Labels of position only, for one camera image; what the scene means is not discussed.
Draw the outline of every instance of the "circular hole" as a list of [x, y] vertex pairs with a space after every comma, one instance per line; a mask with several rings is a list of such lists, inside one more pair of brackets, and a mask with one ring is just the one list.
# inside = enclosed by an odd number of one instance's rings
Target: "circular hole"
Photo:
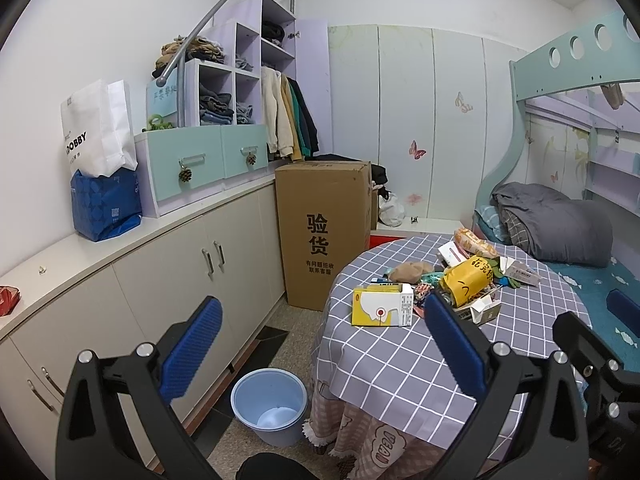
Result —
[[596, 27], [596, 43], [600, 47], [600, 50], [604, 50], [605, 52], [613, 45], [609, 29], [603, 24]]
[[552, 47], [549, 51], [549, 63], [553, 68], [558, 68], [560, 65], [560, 51], [556, 47]]
[[582, 40], [578, 38], [578, 36], [574, 36], [571, 38], [571, 55], [574, 59], [582, 59], [584, 56], [584, 45], [582, 44]]
[[628, 35], [629, 39], [634, 43], [640, 43], [640, 37], [638, 37], [638, 33], [634, 29], [634, 26], [631, 24], [626, 14], [624, 18], [624, 23], [625, 23], [626, 34]]

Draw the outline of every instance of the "gray blanket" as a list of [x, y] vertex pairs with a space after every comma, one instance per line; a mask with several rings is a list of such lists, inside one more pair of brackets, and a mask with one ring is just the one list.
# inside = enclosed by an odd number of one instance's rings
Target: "gray blanket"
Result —
[[494, 190], [500, 211], [516, 215], [529, 233], [531, 256], [546, 262], [606, 267], [613, 244], [607, 214], [591, 200], [570, 200], [540, 184], [510, 182]]

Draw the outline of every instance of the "tiled floor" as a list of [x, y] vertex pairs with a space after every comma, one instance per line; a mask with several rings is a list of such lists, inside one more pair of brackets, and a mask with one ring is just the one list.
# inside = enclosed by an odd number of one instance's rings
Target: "tiled floor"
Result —
[[[242, 367], [241, 374], [267, 366], [282, 368], [296, 374], [309, 390], [311, 347], [321, 316], [321, 312], [313, 310], [289, 305], [281, 307], [269, 320], [268, 328], [260, 334], [262, 341]], [[316, 455], [306, 439], [286, 448], [269, 446], [233, 418], [229, 397], [233, 384], [193, 435], [203, 454], [213, 449], [208, 460], [223, 480], [234, 480], [245, 459], [264, 451], [297, 460], [321, 480], [338, 479], [337, 459]]]

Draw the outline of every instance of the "metal handrail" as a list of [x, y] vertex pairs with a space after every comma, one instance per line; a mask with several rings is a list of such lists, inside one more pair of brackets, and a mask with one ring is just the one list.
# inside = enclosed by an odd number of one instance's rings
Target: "metal handrail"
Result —
[[[178, 81], [177, 81], [177, 112], [178, 112], [178, 127], [184, 127], [185, 116], [184, 116], [184, 63], [185, 58], [184, 55], [187, 51], [187, 48], [191, 44], [191, 41], [200, 33], [200, 31], [209, 23], [209, 20], [213, 18], [213, 15], [220, 10], [224, 4], [226, 4], [228, 0], [220, 0], [216, 3], [213, 8], [205, 15], [204, 18], [200, 20], [200, 23], [196, 25], [196, 27], [191, 31], [191, 33], [184, 39], [178, 51], [171, 58], [171, 61], [168, 63], [164, 70], [162, 70], [162, 74], [156, 80], [156, 85], [162, 88], [166, 85], [167, 79], [171, 72], [178, 67]], [[295, 0], [289, 0], [289, 10], [291, 13], [295, 10]]]

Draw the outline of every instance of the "light blue bucket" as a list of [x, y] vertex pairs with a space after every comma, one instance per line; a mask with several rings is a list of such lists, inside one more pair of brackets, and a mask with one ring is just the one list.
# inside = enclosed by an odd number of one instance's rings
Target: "light blue bucket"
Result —
[[306, 388], [286, 370], [263, 368], [236, 383], [231, 407], [236, 417], [267, 444], [292, 446], [302, 437]]

